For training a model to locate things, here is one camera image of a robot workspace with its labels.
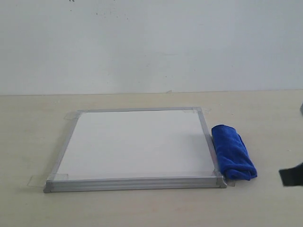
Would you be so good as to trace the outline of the blue microfiber cloth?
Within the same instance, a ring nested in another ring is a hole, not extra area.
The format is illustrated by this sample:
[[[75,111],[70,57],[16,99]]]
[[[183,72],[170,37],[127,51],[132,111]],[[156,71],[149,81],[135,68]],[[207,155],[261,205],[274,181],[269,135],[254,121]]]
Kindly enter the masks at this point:
[[[246,181],[258,176],[241,136],[233,127],[216,125],[211,132],[222,175],[230,180]]]

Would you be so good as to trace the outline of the aluminium framed whiteboard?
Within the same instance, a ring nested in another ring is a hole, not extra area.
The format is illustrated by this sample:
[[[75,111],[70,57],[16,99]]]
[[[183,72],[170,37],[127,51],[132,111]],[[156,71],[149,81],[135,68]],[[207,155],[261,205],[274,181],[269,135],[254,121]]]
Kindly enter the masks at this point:
[[[225,188],[200,107],[78,110],[44,193]]]

